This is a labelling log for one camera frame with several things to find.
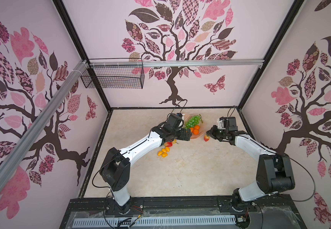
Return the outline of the pink leaf-shaped bowl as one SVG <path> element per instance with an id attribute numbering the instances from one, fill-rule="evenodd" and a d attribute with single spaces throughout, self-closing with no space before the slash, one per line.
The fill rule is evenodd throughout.
<path id="1" fill-rule="evenodd" d="M 206 133 L 205 123 L 201 114 L 185 114 L 183 118 L 183 128 L 191 130 L 191 139 L 197 139 Z"/>

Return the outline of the green grape bunch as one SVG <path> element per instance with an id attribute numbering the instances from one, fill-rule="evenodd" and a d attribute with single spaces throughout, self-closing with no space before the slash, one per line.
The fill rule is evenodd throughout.
<path id="1" fill-rule="evenodd" d="M 195 126 L 203 123 L 202 116 L 200 114 L 191 116 L 186 122 L 186 128 L 194 128 Z"/>

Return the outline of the pale red strawberry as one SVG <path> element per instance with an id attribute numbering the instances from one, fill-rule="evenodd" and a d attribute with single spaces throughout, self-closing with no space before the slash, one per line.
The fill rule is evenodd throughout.
<path id="1" fill-rule="evenodd" d="M 164 146 L 170 148 L 170 147 L 173 146 L 173 143 L 172 142 L 165 142 Z"/>

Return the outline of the lone red strawberry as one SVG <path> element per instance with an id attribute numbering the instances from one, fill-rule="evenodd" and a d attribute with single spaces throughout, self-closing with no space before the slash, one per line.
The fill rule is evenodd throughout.
<path id="1" fill-rule="evenodd" d="M 207 142 L 207 141 L 209 141 L 209 140 L 210 140 L 210 136 L 208 136 L 208 135 L 204 135 L 204 141 Z"/>

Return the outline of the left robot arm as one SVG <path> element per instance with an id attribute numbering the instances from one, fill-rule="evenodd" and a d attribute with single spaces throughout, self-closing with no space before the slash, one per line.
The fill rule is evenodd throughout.
<path id="1" fill-rule="evenodd" d="M 127 210 L 131 205 L 131 196 L 127 183 L 130 180 L 131 166 L 150 151 L 173 140 L 189 141 L 192 133 L 184 129 L 181 113 L 170 113 L 167 119 L 153 127 L 149 134 L 134 144 L 120 150 L 111 148 L 99 169 L 102 179 L 109 185 L 117 206 Z"/>

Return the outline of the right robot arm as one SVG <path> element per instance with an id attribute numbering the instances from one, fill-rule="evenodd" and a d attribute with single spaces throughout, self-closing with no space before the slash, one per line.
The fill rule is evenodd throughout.
<path id="1" fill-rule="evenodd" d="M 231 200 L 233 207 L 240 207 L 244 202 L 295 188 L 289 156 L 268 149 L 247 132 L 239 131 L 235 117 L 219 118 L 217 125 L 214 125 L 206 134 L 212 139 L 227 142 L 244 150 L 258 162 L 255 181 L 233 191 Z"/>

